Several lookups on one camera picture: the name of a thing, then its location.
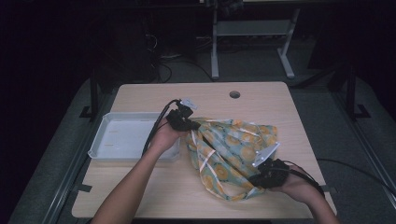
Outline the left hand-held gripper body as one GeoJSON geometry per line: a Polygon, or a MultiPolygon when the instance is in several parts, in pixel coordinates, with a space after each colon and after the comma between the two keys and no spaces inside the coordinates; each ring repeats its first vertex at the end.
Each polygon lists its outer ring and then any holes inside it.
{"type": "Polygon", "coordinates": [[[196,108],[197,106],[188,98],[177,100],[177,109],[171,110],[166,119],[176,131],[192,131],[190,116],[196,108]]]}

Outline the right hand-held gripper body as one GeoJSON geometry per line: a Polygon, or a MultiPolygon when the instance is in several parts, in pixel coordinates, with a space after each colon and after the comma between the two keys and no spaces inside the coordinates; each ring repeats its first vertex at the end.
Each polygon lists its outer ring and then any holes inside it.
{"type": "Polygon", "coordinates": [[[282,186],[289,175],[289,166],[280,159],[274,159],[279,146],[280,144],[275,142],[271,146],[257,151],[252,163],[252,166],[259,171],[257,175],[262,177],[260,187],[264,189],[282,186]]]}

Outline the floral cloth bag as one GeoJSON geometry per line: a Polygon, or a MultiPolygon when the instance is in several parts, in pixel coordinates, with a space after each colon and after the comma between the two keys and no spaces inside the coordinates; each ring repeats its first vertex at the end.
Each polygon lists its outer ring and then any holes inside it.
{"type": "Polygon", "coordinates": [[[265,188],[248,179],[259,170],[256,153],[277,141],[277,127],[240,119],[194,118],[199,128],[186,137],[191,164],[212,195],[238,202],[261,195],[265,188]]]}

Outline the white plastic tray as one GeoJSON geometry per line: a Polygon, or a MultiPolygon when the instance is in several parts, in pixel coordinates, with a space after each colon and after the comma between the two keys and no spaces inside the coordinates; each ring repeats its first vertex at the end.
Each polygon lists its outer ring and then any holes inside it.
{"type": "Polygon", "coordinates": [[[138,161],[157,112],[110,112],[103,116],[88,155],[95,161],[138,161]]]}

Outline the person's left hand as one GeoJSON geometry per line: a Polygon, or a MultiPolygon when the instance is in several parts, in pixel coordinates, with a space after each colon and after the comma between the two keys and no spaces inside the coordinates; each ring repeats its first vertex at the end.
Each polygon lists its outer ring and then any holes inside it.
{"type": "Polygon", "coordinates": [[[156,153],[162,155],[167,149],[169,149],[177,139],[185,136],[187,132],[175,131],[166,119],[162,119],[160,127],[154,134],[148,147],[148,153],[156,153]]]}

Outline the person's right hand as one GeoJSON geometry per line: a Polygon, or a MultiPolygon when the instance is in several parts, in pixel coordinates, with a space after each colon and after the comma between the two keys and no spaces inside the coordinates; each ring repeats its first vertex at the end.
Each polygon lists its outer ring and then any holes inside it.
{"type": "Polygon", "coordinates": [[[286,181],[280,187],[271,188],[271,191],[282,192],[293,200],[306,205],[314,205],[325,202],[325,198],[319,191],[303,178],[289,174],[286,181]]]}

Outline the black metal stand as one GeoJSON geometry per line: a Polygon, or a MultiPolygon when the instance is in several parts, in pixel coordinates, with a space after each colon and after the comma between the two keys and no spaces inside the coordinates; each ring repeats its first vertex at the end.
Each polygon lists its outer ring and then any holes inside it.
{"type": "Polygon", "coordinates": [[[356,121],[357,119],[370,118],[370,114],[364,105],[355,104],[355,93],[356,71],[354,67],[351,66],[346,79],[346,112],[353,121],[356,121]]]}
{"type": "Polygon", "coordinates": [[[83,107],[80,117],[93,121],[98,113],[98,83],[95,71],[92,70],[90,75],[90,104],[83,107]]]}

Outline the white metal stand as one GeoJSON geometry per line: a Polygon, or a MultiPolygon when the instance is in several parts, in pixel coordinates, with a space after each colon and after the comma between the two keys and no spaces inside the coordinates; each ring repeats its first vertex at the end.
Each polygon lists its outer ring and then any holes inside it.
{"type": "Polygon", "coordinates": [[[269,21],[218,21],[218,13],[214,11],[212,22],[211,77],[213,79],[219,79],[219,37],[282,35],[286,37],[286,40],[283,46],[277,49],[278,58],[282,63],[286,77],[289,79],[295,78],[287,53],[300,11],[299,8],[294,9],[289,20],[269,21]]]}

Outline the metal floor rail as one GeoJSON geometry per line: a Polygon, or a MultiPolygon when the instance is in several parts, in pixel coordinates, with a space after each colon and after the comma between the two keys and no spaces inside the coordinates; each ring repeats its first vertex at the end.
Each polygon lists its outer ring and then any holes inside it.
{"type": "Polygon", "coordinates": [[[359,124],[360,119],[369,119],[371,117],[370,114],[364,105],[356,105],[355,98],[349,99],[348,95],[333,92],[332,98],[341,110],[348,127],[352,130],[359,141],[375,177],[383,182],[383,190],[385,191],[392,207],[396,210],[396,182],[391,179],[389,172],[375,153],[374,146],[370,143],[369,138],[364,134],[364,131],[359,124]]]}
{"type": "Polygon", "coordinates": [[[54,191],[41,224],[56,224],[88,158],[102,116],[114,102],[113,94],[83,94],[70,105],[45,157],[48,180],[54,191]]]}

